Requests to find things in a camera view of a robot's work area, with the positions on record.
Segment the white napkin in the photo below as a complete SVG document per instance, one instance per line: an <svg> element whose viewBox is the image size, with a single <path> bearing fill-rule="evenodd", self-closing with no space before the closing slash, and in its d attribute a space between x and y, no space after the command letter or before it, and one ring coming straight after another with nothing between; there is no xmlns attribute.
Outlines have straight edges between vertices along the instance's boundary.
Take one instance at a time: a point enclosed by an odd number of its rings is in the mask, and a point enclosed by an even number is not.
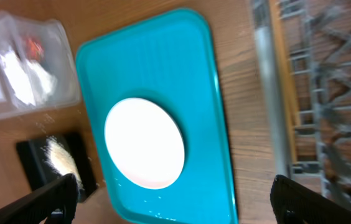
<svg viewBox="0 0 351 224"><path fill-rule="evenodd" d="M27 106L46 104L57 86L57 78L36 60L21 60L13 49L0 52L0 66L14 96Z"/></svg>

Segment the large white plate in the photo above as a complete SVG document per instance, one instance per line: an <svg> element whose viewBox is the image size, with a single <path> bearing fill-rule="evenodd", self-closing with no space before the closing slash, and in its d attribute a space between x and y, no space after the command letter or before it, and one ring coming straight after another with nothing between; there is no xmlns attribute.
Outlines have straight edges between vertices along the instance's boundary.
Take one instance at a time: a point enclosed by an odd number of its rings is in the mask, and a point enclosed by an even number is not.
<svg viewBox="0 0 351 224"><path fill-rule="evenodd" d="M145 189L164 189L181 175L185 147L172 117L143 98L117 102L105 120L105 143L116 168Z"/></svg>

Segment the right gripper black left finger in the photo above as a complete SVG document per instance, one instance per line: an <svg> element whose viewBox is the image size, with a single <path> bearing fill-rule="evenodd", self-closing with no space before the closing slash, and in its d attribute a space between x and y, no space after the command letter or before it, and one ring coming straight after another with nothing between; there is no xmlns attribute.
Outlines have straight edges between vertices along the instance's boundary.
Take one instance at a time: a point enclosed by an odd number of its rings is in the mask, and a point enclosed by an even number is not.
<svg viewBox="0 0 351 224"><path fill-rule="evenodd" d="M71 223L79 199L77 179L66 174L0 209L0 224Z"/></svg>

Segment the red snack wrapper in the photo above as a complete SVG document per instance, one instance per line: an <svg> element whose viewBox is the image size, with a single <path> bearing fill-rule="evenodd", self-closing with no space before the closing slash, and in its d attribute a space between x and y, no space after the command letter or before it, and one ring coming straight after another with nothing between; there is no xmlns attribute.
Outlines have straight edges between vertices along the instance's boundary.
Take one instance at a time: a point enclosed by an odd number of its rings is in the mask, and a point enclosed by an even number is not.
<svg viewBox="0 0 351 224"><path fill-rule="evenodd" d="M23 44L28 59L39 62L44 58L44 48L40 40L26 36L23 38Z"/></svg>

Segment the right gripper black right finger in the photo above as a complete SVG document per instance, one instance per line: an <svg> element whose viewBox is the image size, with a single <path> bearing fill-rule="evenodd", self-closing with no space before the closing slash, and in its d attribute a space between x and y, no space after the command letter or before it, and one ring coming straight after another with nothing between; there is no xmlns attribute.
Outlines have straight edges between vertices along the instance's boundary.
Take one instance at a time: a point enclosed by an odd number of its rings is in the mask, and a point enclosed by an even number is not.
<svg viewBox="0 0 351 224"><path fill-rule="evenodd" d="M351 211L284 175L276 175L270 202L280 224L351 224Z"/></svg>

